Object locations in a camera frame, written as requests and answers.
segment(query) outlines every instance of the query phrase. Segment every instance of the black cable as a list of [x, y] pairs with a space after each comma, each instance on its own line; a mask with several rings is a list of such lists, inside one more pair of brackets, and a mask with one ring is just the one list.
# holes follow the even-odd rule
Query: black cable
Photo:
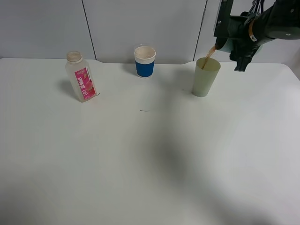
[[261, 13], [263, 13], [263, 4], [264, 4], [264, 0], [261, 0]]
[[249, 13], [252, 13], [252, 10], [254, 9], [254, 7], [256, 6], [257, 4], [257, 0], [254, 0], [253, 3], [252, 3], [252, 7], [251, 9], [249, 10]]
[[256, 6], [255, 6], [255, 10], [254, 10], [254, 13], [255, 13], [255, 14], [257, 14], [258, 5], [259, 5], [259, 3], [256, 1]]

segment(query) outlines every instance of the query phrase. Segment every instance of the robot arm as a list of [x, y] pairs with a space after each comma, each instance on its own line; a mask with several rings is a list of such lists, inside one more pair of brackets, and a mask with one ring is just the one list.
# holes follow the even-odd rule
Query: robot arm
[[237, 62], [236, 71], [244, 72], [264, 43], [277, 38], [300, 39], [300, 0], [276, 0], [266, 11], [263, 2], [255, 0], [249, 12], [230, 16], [233, 0], [221, 0], [214, 34], [216, 48], [230, 52], [230, 59]]

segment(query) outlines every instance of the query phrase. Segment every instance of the white wall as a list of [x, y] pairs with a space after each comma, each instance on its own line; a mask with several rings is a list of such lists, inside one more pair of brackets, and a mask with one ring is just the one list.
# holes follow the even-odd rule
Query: white wall
[[133, 61], [136, 44], [157, 50], [158, 63], [192, 61], [206, 0], [84, 0], [96, 57]]
[[1, 0], [0, 58], [94, 59], [81, 0]]
[[[205, 57], [216, 41], [216, 38], [213, 37], [213, 29], [218, 13], [219, 2], [220, 0], [208, 0], [195, 60]], [[265, 9], [272, 6], [274, 2], [275, 0], [265, 0]], [[235, 0], [231, 15], [240, 15], [243, 11], [249, 11], [251, 6], [251, 0]], [[300, 50], [300, 40], [275, 40], [264, 44], [262, 50], [253, 58], [252, 61], [288, 64], [298, 50]], [[230, 61], [229, 54], [220, 51], [216, 51], [213, 58], [219, 61]]]

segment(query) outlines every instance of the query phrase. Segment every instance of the cup rim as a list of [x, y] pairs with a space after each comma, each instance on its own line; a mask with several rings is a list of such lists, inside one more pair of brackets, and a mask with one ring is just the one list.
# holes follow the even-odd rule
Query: cup rim
[[[154, 51], [154, 55], [151, 56], [151, 57], [149, 57], [149, 58], [141, 58], [141, 57], [139, 57], [138, 54], [135, 53], [135, 51], [136, 51], [138, 48], [144, 48], [144, 47], [151, 48], [151, 49]], [[156, 50], [155, 50], [153, 47], [149, 46], [149, 45], [141, 45], [141, 46], [138, 46], [137, 48], [135, 48], [135, 50], [134, 50], [134, 55], [135, 55], [136, 58], [138, 58], [138, 59], [140, 59], [140, 60], [151, 60], [151, 59], [155, 58], [155, 56], [156, 56]]]
[[200, 70], [207, 71], [207, 72], [216, 72], [216, 71], [219, 71], [219, 70], [220, 70], [220, 68], [221, 68], [220, 62], [217, 61], [217, 60], [215, 60], [215, 59], [213, 59], [213, 58], [209, 58], [208, 61], [212, 60], [212, 61], [214, 61], [215, 63], [217, 63], [217, 64], [216, 64], [216, 67], [217, 67], [216, 69], [214, 69], [214, 70], [205, 70], [205, 69], [201, 69], [201, 67], [198, 65], [198, 62], [199, 62], [200, 60], [203, 60], [203, 59], [205, 60], [206, 57], [199, 58], [199, 59], [196, 61], [196, 65], [197, 65], [197, 67], [198, 67]]

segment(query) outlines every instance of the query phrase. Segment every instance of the panel seam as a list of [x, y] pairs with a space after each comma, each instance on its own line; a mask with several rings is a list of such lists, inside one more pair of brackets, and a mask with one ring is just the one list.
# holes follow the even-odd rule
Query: panel seam
[[197, 43], [196, 43], [196, 48], [195, 48], [195, 53], [194, 53], [193, 61], [195, 61], [195, 57], [196, 57], [196, 52], [197, 52], [198, 43], [199, 43], [199, 37], [200, 37], [200, 33], [201, 33], [203, 21], [204, 21], [204, 16], [205, 16], [205, 12], [206, 12], [207, 2], [208, 2], [208, 0], [206, 0], [206, 2], [205, 2], [205, 7], [204, 7], [203, 15], [202, 15], [202, 20], [201, 20], [201, 25], [200, 25], [200, 29], [199, 29], [199, 34], [198, 34], [198, 39], [197, 39]]
[[93, 51], [94, 51], [95, 60], [97, 60], [97, 57], [96, 57], [96, 52], [95, 52], [95, 47], [94, 47], [94, 43], [93, 43], [93, 39], [92, 39], [92, 35], [90, 34], [90, 26], [89, 26], [89, 21], [88, 21], [88, 17], [87, 17], [87, 15], [86, 15], [86, 11], [85, 11], [85, 7], [84, 7], [83, 0], [81, 0], [81, 2], [82, 2], [82, 7], [83, 7], [83, 10], [84, 10], [84, 15], [85, 15], [86, 24], [88, 25], [88, 29], [89, 29], [90, 41], [91, 41], [91, 43], [92, 43], [92, 47], [93, 47]]

